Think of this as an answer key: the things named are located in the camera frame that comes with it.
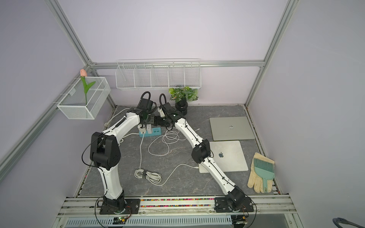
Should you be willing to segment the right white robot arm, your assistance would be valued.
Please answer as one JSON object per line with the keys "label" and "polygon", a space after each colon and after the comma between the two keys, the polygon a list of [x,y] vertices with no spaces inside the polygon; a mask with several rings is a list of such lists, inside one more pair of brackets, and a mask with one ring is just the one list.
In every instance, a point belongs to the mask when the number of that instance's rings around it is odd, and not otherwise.
{"label": "right white robot arm", "polygon": [[162,118],[179,130],[192,146],[192,159],[203,166],[218,183],[228,204],[228,211],[254,211],[251,199],[219,168],[211,155],[210,142],[200,137],[188,124],[183,114],[171,107],[169,103],[160,104]]}

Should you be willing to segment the white square laptop charger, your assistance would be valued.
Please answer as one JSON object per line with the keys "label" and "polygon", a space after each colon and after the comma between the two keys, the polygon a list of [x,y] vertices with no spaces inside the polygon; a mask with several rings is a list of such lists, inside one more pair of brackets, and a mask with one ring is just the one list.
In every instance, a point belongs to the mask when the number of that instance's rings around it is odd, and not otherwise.
{"label": "white square laptop charger", "polygon": [[144,135],[144,134],[145,134],[145,132],[146,132],[146,127],[145,127],[145,125],[144,125],[144,124],[139,124],[139,125],[137,126],[137,128],[138,128],[138,130],[139,130],[139,134],[141,134],[141,135]]}

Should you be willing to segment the small white phone charger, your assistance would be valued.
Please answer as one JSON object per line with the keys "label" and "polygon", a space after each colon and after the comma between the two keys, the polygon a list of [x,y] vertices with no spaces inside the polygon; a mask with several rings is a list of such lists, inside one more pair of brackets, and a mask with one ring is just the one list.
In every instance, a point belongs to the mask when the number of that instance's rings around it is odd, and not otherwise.
{"label": "small white phone charger", "polygon": [[152,133],[152,125],[151,124],[147,124],[146,125],[146,133],[148,135]]}

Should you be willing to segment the teal power strip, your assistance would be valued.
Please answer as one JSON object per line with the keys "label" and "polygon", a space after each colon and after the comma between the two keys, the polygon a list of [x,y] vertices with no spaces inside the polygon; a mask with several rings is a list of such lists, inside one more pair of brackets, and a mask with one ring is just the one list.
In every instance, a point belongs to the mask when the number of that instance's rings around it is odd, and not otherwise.
{"label": "teal power strip", "polygon": [[154,128],[152,128],[152,133],[149,134],[149,135],[146,132],[145,132],[144,135],[139,134],[139,136],[141,138],[142,137],[151,137],[151,136],[160,136],[160,135],[161,135],[161,128],[160,127],[154,127]]}

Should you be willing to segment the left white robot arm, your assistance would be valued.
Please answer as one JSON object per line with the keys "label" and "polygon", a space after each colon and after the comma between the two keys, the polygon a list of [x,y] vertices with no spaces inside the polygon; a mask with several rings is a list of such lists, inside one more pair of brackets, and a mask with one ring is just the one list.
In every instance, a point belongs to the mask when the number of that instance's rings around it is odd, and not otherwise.
{"label": "left white robot arm", "polygon": [[117,123],[92,134],[90,159],[92,166],[98,168],[104,186],[103,202],[117,212],[123,212],[127,203],[120,184],[118,164],[121,159],[120,142],[132,130],[149,124],[150,116],[157,109],[156,102],[142,98],[135,108],[131,108]]}

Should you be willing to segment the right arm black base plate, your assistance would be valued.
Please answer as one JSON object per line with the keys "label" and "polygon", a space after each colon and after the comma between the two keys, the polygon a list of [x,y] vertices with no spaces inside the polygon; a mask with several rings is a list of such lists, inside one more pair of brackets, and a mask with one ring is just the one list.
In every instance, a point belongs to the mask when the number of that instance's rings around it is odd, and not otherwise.
{"label": "right arm black base plate", "polygon": [[251,198],[245,197],[243,200],[233,200],[226,197],[216,197],[214,199],[214,210],[217,213],[225,212],[254,212]]}

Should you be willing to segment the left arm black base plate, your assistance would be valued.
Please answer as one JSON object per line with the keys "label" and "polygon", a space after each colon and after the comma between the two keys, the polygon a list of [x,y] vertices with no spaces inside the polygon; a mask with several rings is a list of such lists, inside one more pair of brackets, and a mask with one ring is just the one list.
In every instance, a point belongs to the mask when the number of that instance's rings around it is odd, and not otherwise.
{"label": "left arm black base plate", "polygon": [[137,214],[140,208],[140,199],[107,199],[100,207],[100,215],[130,215]]}

